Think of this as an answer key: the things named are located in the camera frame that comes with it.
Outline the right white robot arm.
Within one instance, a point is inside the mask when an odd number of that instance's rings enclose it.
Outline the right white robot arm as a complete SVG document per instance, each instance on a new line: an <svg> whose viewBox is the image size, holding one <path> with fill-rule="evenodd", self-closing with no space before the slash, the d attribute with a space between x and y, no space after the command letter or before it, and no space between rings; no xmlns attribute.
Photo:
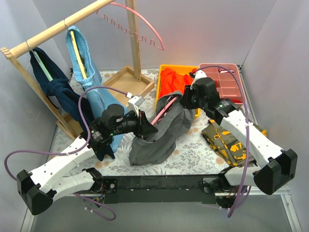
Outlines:
<svg viewBox="0 0 309 232"><path fill-rule="evenodd" d="M181 105L186 109L202 109L254 157L257 166L248 168L244 185L258 187L271 195L295 177L297 154L271 142L230 99L220 98L211 78L200 78L186 85Z"/></svg>

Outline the yellow plastic tray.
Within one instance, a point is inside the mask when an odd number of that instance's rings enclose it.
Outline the yellow plastic tray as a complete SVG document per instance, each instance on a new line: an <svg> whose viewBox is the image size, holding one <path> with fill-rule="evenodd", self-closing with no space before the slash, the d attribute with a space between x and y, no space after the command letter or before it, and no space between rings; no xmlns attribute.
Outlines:
<svg viewBox="0 0 309 232"><path fill-rule="evenodd" d="M160 65L155 98L155 116L157 115L157 109L159 109L158 102L163 97L167 97L163 102L163 108L169 105L169 102L181 99L185 86L193 82L193 78L190 77L189 73L196 69L197 66Z"/></svg>

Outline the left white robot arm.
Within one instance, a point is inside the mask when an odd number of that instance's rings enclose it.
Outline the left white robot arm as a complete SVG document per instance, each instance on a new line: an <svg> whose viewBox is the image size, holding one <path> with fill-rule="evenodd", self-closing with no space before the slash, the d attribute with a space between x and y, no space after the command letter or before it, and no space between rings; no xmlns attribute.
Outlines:
<svg viewBox="0 0 309 232"><path fill-rule="evenodd" d="M68 154L55 157L30 172L22 170L17 174L18 193L33 215L41 214L64 196L84 190L92 193L104 191L106 182L95 168L83 169L74 176L64 175L100 152L103 155L113 154L111 143L115 135L133 133L143 138L158 132L147 120L144 111L131 110L125 113L119 104L109 105L90 124L89 129L66 149Z"/></svg>

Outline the grey drawstring shorts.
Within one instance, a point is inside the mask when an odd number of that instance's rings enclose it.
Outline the grey drawstring shorts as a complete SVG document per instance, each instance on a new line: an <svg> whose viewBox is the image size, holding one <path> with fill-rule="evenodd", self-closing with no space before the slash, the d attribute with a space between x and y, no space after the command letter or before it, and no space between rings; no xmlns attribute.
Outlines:
<svg viewBox="0 0 309 232"><path fill-rule="evenodd" d="M177 97L177 100L161 121L154 125L158 132L146 136L144 139L138 137L133 139L128 156L131 166L163 163L175 150L176 140L191 128L196 112L185 109L180 104L183 97L180 91L174 91L159 98L155 114L150 120L152 121L158 116L159 112L167 105L166 101L170 96Z"/></svg>

